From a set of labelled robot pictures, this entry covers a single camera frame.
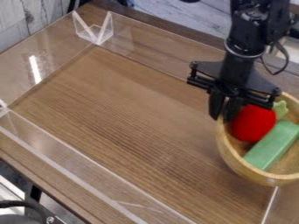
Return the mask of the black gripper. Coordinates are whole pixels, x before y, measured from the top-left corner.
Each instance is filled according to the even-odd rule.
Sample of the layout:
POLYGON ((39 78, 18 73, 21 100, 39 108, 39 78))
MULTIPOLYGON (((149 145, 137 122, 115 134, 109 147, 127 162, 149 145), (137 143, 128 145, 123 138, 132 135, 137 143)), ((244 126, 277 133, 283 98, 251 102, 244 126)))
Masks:
POLYGON ((280 88, 259 73, 255 58, 225 52, 221 61, 192 61, 187 83, 209 94, 209 116, 219 118, 224 100, 224 121, 229 122, 243 106, 243 101, 271 109, 280 88))

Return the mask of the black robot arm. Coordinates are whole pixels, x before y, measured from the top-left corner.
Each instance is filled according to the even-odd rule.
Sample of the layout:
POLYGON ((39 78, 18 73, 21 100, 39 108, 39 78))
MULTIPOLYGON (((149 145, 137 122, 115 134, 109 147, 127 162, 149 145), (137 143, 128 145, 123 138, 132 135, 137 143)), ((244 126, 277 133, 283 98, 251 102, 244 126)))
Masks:
POLYGON ((192 61, 187 83, 209 94, 209 116, 228 120, 248 104, 271 109, 281 89, 255 69, 268 46, 287 34, 289 0, 229 0, 231 28, 221 61, 192 61))

